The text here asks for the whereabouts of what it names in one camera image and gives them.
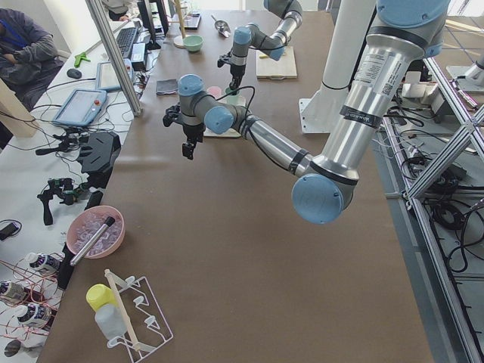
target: pink bowl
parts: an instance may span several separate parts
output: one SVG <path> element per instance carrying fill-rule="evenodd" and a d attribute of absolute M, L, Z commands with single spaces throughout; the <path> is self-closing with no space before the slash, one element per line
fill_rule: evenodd
<path fill-rule="evenodd" d="M 123 242 L 124 234 L 125 234 L 124 218 L 123 218 L 123 215 L 119 212 L 119 210 L 112 206 L 93 206 L 92 208 L 89 208 L 84 212 L 82 212 L 81 214 L 79 214 L 77 218 L 73 220 L 73 222 L 69 227 L 69 230 L 67 231 L 67 247 L 72 253 L 79 252 L 79 249 L 75 247 L 75 243 L 77 242 L 77 229 L 81 228 L 86 223 L 87 216 L 89 216 L 90 214 L 96 214 L 98 216 L 109 215 L 116 220 L 116 223 L 119 223 L 119 221 L 121 221 L 121 233 L 119 234 L 119 237 L 116 239 L 114 244 L 109 246 L 101 253 L 90 255 L 90 256 L 86 254 L 84 256 L 86 259 L 100 259 L 116 251 L 118 247 L 121 245 L 121 243 Z"/>

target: metal ladle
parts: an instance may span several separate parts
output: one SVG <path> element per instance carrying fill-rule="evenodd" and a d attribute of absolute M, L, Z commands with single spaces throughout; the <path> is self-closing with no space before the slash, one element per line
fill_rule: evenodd
<path fill-rule="evenodd" d="M 217 20 L 213 14 L 211 15 L 212 19 L 215 21 L 215 29 L 221 36 L 228 38 L 230 36 L 230 27 L 228 26 L 225 20 Z"/>

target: black label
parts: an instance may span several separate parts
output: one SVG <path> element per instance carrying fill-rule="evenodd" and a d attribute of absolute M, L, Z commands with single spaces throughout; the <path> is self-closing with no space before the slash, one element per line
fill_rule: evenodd
<path fill-rule="evenodd" d="M 356 121 L 357 123 L 363 123 L 366 126 L 378 129 L 380 127 L 382 118 L 375 115 L 370 115 L 369 113 L 355 110 L 354 108 L 343 105 L 341 107 L 340 115 L 345 119 L 350 119 L 351 121 Z"/>

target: green bowl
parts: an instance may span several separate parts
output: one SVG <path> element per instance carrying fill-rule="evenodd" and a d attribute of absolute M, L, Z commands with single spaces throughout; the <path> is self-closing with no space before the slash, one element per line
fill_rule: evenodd
<path fill-rule="evenodd" d="M 203 38 L 201 36 L 187 36 L 183 39 L 183 45 L 187 51 L 199 51 L 202 44 Z"/>

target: blue joint cap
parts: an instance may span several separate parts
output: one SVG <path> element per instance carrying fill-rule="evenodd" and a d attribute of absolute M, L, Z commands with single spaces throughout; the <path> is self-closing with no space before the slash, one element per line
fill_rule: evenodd
<path fill-rule="evenodd" d="M 205 113 L 203 123 L 217 135 L 221 135 L 234 125 L 234 116 L 223 106 L 216 106 Z"/>
<path fill-rule="evenodd" d="M 450 0 L 378 0 L 380 19 L 390 26 L 408 29 L 422 26 L 447 14 Z"/>
<path fill-rule="evenodd" d="M 340 189 L 320 174 L 307 174 L 299 178 L 293 186 L 291 197 L 297 214 L 318 225 L 332 222 L 343 211 Z"/>
<path fill-rule="evenodd" d="M 428 47 L 425 50 L 425 55 L 423 57 L 424 58 L 435 57 L 436 55 L 438 55 L 440 53 L 443 45 L 444 45 L 444 43 L 440 43 L 440 44 L 435 44 L 435 45 L 432 45 L 431 47 Z"/>
<path fill-rule="evenodd" d="M 202 92 L 205 86 L 203 80 L 196 74 L 187 74 L 178 81 L 178 94 L 190 97 Z"/>
<path fill-rule="evenodd" d="M 238 26 L 234 32 L 234 43 L 245 45 L 252 41 L 252 32 L 246 26 Z"/>
<path fill-rule="evenodd" d="M 280 47 L 278 49 L 275 49 L 274 51 L 271 51 L 269 57 L 275 61 L 279 61 L 282 57 L 282 54 L 284 54 L 284 48 L 285 47 Z"/>

